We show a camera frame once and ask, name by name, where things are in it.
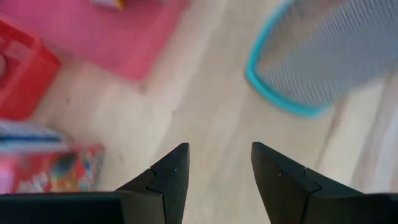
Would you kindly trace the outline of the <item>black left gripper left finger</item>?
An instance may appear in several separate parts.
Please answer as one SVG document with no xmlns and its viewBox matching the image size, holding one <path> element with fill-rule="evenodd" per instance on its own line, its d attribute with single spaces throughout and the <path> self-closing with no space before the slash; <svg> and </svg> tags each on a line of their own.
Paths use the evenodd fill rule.
<svg viewBox="0 0 398 224">
<path fill-rule="evenodd" d="M 189 168 L 181 143 L 113 192 L 2 195 L 1 223 L 181 223 Z"/>
</svg>

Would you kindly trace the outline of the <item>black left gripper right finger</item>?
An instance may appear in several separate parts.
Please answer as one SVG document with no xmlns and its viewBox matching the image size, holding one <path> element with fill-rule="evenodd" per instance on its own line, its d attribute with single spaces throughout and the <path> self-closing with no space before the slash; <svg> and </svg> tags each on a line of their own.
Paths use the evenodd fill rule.
<svg viewBox="0 0 398 224">
<path fill-rule="evenodd" d="M 261 142 L 252 144 L 251 162 L 272 224 L 397 223 L 397 194 L 364 194 Z"/>
</svg>

